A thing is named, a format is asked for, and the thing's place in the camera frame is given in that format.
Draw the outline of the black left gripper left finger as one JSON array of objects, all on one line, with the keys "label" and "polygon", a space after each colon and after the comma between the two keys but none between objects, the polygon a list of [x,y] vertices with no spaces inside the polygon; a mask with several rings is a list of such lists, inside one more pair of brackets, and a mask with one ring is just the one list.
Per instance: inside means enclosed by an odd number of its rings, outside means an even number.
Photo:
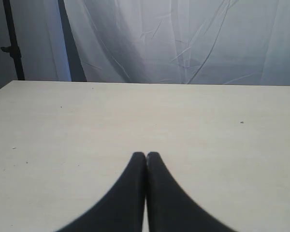
[{"label": "black left gripper left finger", "polygon": [[141,232],[145,207],[145,154],[133,153],[110,190],[60,232]]}]

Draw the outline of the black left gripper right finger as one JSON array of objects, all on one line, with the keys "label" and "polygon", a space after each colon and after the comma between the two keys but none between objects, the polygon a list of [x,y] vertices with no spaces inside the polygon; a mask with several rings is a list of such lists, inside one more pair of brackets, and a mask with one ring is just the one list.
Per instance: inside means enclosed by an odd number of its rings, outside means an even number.
[{"label": "black left gripper right finger", "polygon": [[179,186],[158,152],[147,157],[147,216],[151,232],[233,232]]}]

